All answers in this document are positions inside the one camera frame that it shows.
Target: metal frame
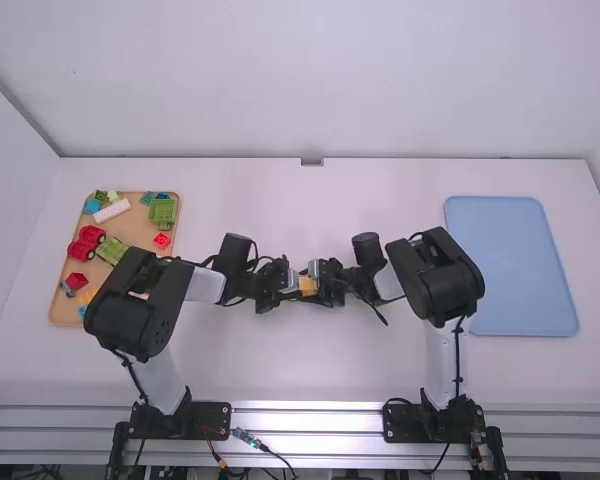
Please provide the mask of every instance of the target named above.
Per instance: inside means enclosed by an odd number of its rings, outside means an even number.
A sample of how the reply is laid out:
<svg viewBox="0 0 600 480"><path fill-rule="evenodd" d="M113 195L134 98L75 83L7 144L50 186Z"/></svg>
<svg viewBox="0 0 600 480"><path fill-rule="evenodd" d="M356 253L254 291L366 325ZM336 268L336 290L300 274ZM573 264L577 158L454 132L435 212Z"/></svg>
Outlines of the metal frame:
<svg viewBox="0 0 600 480"><path fill-rule="evenodd" d="M232 427L249 430L298 468L429 468L442 445L389 445L380 403L232 402ZM503 432L511 470L600 472L600 411L565 407L485 408ZM0 463L107 463L116 422L130 407L0 406ZM139 440L129 442L133 462ZM214 444L235 467L279 467L243 442ZM452 445L441 468L469 470L466 447ZM205 442L148 440L141 464L215 466Z"/></svg>

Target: red toy car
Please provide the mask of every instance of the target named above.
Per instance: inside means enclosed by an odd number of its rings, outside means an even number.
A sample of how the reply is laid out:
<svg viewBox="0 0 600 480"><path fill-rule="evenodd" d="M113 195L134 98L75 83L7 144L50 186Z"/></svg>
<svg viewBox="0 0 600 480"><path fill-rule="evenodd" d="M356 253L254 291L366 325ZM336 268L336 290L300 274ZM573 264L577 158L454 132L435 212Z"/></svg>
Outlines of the red toy car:
<svg viewBox="0 0 600 480"><path fill-rule="evenodd" d="M87 243L101 244L107 238L107 232L95 225L85 225L78 232L78 239Z"/></svg>
<svg viewBox="0 0 600 480"><path fill-rule="evenodd" d="M67 247L67 254L86 262L96 256L96 248L107 238L107 232L95 225L86 225L78 232L78 240Z"/></svg>

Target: red lego brick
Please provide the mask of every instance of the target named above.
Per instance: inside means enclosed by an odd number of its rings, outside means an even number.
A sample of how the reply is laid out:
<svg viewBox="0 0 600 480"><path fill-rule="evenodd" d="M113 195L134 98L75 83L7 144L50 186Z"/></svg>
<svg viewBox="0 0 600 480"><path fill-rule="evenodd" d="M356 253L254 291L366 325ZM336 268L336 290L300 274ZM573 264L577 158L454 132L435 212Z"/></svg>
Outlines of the red lego brick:
<svg viewBox="0 0 600 480"><path fill-rule="evenodd" d="M164 250L171 245L171 238L169 238L169 235L160 232L156 235L156 238L153 239L153 243L155 243L160 250Z"/></svg>
<svg viewBox="0 0 600 480"><path fill-rule="evenodd" d="M64 282L69 286L71 290L75 292L76 290L80 290L87 283L89 283L89 280L82 273L73 272L69 274L69 276Z"/></svg>

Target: yellow lego brick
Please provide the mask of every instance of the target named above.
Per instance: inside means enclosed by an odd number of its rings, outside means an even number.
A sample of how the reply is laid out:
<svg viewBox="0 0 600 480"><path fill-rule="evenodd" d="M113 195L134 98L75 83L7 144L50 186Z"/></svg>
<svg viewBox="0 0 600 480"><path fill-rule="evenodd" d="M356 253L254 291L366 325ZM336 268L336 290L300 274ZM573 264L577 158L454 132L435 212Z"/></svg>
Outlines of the yellow lego brick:
<svg viewBox="0 0 600 480"><path fill-rule="evenodd" d="M298 289L303 297L317 295L318 281L313 278L309 278L308 275L300 275L298 277Z"/></svg>

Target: green lego brick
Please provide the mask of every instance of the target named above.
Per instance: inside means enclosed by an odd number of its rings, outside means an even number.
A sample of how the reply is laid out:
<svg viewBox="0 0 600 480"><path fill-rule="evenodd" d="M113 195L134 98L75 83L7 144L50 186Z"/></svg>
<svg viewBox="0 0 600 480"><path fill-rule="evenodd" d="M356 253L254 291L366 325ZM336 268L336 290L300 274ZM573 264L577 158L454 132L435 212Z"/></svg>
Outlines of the green lego brick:
<svg viewBox="0 0 600 480"><path fill-rule="evenodd" d="M155 199L149 207L149 221L173 223L178 215L178 204L171 198Z"/></svg>
<svg viewBox="0 0 600 480"><path fill-rule="evenodd" d="M98 200L102 205L109 201L109 197L107 196L107 192L103 192L102 190L96 190L96 193L93 194L93 198Z"/></svg>
<svg viewBox="0 0 600 480"><path fill-rule="evenodd" d="M146 205L147 207L151 206L151 202L156 198L156 194L153 192L144 192L142 194L142 198L140 199L140 203Z"/></svg>
<svg viewBox="0 0 600 480"><path fill-rule="evenodd" d="M122 200L122 197L120 197L120 194L118 192L116 192L115 190L109 190L107 192L107 197L109 197L109 201L111 203L116 203L116 202L119 202L120 200Z"/></svg>
<svg viewBox="0 0 600 480"><path fill-rule="evenodd" d="M129 247L116 237L107 237L96 249L96 255L115 267L127 250Z"/></svg>

